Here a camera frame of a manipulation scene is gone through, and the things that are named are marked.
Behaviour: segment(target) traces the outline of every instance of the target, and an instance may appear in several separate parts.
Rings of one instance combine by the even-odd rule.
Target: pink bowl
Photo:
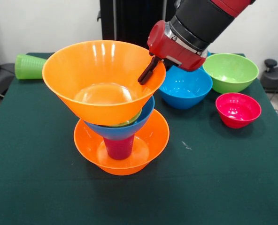
[[[216,100],[220,118],[230,128],[242,128],[261,115],[261,106],[250,96],[226,93]]]

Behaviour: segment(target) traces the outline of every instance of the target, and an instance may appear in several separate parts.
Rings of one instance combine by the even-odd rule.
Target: green bowl
[[[203,68],[212,77],[213,90],[221,94],[244,90],[259,74],[257,65],[251,60],[230,53],[209,56]]]
[[[131,125],[136,121],[136,119],[138,119],[138,117],[141,115],[141,112],[142,112],[142,109],[140,109],[140,111],[133,118],[131,118],[131,119],[125,121],[125,122],[118,123],[118,124],[115,124],[115,125],[112,125],[112,126],[107,126],[107,127],[118,128],[118,127],[125,127],[125,126],[128,126],[128,125]]]

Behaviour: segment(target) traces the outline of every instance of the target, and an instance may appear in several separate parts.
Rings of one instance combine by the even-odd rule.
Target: orange funnel bowl
[[[82,42],[53,54],[43,80],[80,119],[111,126],[134,117],[163,83],[162,62],[145,85],[137,81],[151,58],[147,49],[126,42]]]

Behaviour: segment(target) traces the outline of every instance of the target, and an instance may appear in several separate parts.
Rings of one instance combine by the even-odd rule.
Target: plastic bowl
[[[87,160],[110,174],[123,176],[137,173],[157,158],[166,147],[169,134],[165,118],[154,109],[145,126],[135,134],[132,153],[124,160],[112,159],[103,138],[82,120],[75,127],[74,142]]]
[[[204,99],[212,88],[211,77],[202,69],[186,72],[173,66],[160,87],[160,95],[170,106],[189,109]]]
[[[85,123],[95,133],[99,134],[102,137],[105,137],[110,140],[123,140],[132,136],[134,133],[136,133],[143,127],[143,125],[147,122],[148,118],[150,117],[153,109],[154,96],[152,96],[144,105],[144,107],[142,108],[142,113],[140,114],[139,118],[135,121],[135,123],[132,125],[125,127],[104,127],[88,123],[86,121]]]
[[[213,89],[221,94],[244,90],[259,74],[251,60],[230,53],[209,56],[203,68],[213,79]]]
[[[162,62],[145,85],[137,81],[151,58],[147,49],[130,43],[87,41],[53,54],[43,79],[80,119],[112,126],[134,117],[163,83]]]
[[[261,106],[250,96],[226,93],[216,100],[220,118],[230,128],[242,128],[261,115]]]

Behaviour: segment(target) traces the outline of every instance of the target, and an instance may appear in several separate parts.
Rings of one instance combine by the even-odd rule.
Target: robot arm
[[[194,71],[206,60],[207,47],[255,0],[178,0],[171,21],[157,22],[147,44],[152,65],[140,76],[150,76],[155,61],[170,60],[181,69]]]

